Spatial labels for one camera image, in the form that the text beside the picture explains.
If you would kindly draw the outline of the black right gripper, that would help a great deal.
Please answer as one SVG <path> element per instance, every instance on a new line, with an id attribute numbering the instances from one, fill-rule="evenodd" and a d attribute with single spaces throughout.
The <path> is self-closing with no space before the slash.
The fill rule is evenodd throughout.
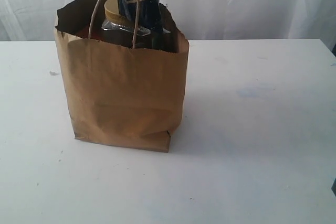
<path id="1" fill-rule="evenodd" d="M 334 180 L 334 182 L 332 184 L 331 190 L 334 193 L 334 195 L 336 196 L 336 179 Z"/>

